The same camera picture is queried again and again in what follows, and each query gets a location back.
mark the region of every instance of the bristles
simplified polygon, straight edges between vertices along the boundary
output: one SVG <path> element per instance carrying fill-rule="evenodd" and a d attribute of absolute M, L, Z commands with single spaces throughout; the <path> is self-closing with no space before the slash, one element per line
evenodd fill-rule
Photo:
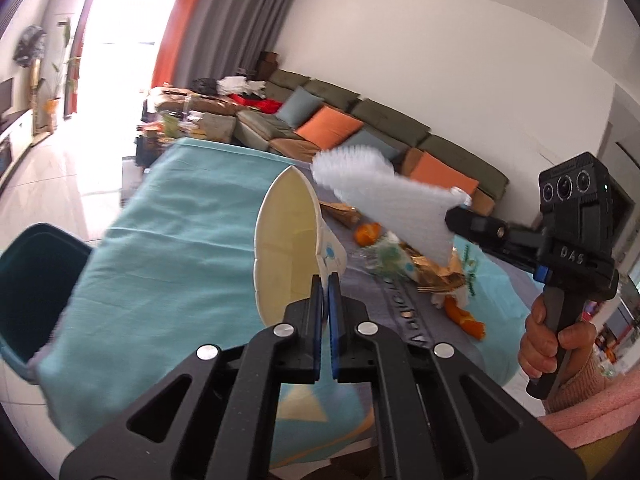
<path fill-rule="evenodd" d="M 394 174 L 393 167 L 369 146 L 337 148 L 316 155 L 314 180 L 366 216 L 394 232 L 424 256 L 446 267 L 453 233 L 447 211 L 469 200 L 457 188 L 427 186 Z"/>

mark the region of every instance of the gray curtain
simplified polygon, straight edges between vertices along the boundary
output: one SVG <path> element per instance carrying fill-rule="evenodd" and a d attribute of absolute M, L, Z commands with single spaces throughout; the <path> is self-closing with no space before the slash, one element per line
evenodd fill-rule
<path fill-rule="evenodd" d="M 293 0 L 200 0 L 180 46 L 173 84 L 253 70 L 271 50 Z"/>

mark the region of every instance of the curtain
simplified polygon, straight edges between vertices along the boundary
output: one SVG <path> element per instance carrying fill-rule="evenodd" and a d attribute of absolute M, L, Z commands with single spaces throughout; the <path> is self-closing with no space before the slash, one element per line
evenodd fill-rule
<path fill-rule="evenodd" d="M 175 0 L 156 58 L 151 88 L 172 82 L 180 45 L 199 0 Z"/>
<path fill-rule="evenodd" d="M 86 22 L 89 19 L 89 12 L 94 0 L 85 0 L 80 18 L 78 19 L 78 28 L 74 35 L 73 43 L 71 44 L 70 58 L 80 58 L 82 56 L 82 50 L 84 49 L 84 32 L 86 31 Z M 78 80 L 80 78 L 80 59 L 78 61 L 69 63 L 68 71 L 66 72 L 66 85 L 65 85 L 65 119 L 71 114 L 78 111 L 78 88 L 75 85 L 69 84 L 72 80 Z"/>
<path fill-rule="evenodd" d="M 199 0 L 180 44 L 171 79 L 186 88 L 200 77 L 253 70 L 271 50 L 293 0 Z"/>

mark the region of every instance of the hand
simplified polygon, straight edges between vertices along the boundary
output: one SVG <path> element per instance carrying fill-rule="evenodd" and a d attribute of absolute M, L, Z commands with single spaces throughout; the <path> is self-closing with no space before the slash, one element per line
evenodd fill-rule
<path fill-rule="evenodd" d="M 596 327 L 586 321 L 575 323 L 556 335 L 545 325 L 545 303 L 540 295 L 531 308 L 531 314 L 525 321 L 527 331 L 520 340 L 518 362 L 530 378 L 537 379 L 543 373 L 553 373 L 558 367 L 555 355 L 558 342 L 565 350 L 572 350 L 566 369 L 560 377 L 565 382 L 577 374 L 591 358 L 593 343 L 596 339 Z"/>

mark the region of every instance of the camera module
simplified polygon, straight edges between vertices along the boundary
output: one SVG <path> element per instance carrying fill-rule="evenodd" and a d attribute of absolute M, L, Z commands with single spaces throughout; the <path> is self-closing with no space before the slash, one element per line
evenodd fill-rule
<path fill-rule="evenodd" d="M 549 202 L 554 197 L 554 187 L 548 182 L 545 184 L 545 187 L 542 188 L 542 198 L 545 199 L 545 202 Z"/>
<path fill-rule="evenodd" d="M 561 176 L 558 179 L 558 197 L 560 200 L 566 200 L 571 196 L 573 184 L 569 175 Z"/>
<path fill-rule="evenodd" d="M 591 177 L 589 177 L 589 173 L 586 170 L 582 170 L 578 173 L 578 178 L 575 179 L 575 184 L 578 187 L 578 191 L 586 193 L 589 190 L 589 185 L 591 184 Z"/>

